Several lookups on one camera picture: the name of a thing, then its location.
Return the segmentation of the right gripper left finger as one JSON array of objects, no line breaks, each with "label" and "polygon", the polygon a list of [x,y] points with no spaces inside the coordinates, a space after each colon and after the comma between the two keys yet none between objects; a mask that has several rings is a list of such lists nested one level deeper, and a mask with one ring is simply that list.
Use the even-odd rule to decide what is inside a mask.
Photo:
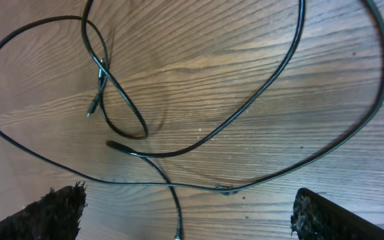
[{"label": "right gripper left finger", "polygon": [[75,240],[86,204],[85,184],[51,189],[0,221],[0,240]]}]

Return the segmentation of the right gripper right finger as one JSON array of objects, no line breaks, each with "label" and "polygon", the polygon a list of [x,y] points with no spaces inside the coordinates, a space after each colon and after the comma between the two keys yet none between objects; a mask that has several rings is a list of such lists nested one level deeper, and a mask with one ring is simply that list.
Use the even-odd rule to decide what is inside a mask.
[{"label": "right gripper right finger", "polygon": [[300,240],[384,240],[384,229],[307,188],[295,196],[291,232]]}]

